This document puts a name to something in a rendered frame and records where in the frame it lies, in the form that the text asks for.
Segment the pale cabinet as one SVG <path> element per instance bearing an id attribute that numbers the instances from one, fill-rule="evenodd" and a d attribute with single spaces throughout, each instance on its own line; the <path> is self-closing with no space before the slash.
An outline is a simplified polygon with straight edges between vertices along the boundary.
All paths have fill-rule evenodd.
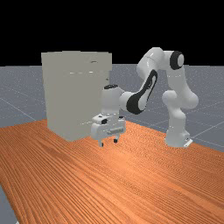
<path id="1" fill-rule="evenodd" d="M 67 141 L 88 137 L 92 118 L 101 112 L 112 54 L 43 52 L 41 59 L 47 128 Z"/>

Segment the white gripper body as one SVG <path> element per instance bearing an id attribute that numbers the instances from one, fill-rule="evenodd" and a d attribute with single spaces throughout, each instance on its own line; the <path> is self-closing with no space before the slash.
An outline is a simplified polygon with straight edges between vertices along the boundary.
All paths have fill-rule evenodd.
<path id="1" fill-rule="evenodd" d="M 100 142 L 107 137 L 120 137 L 126 131 L 125 117 L 99 114 L 92 118 L 91 137 Z"/>

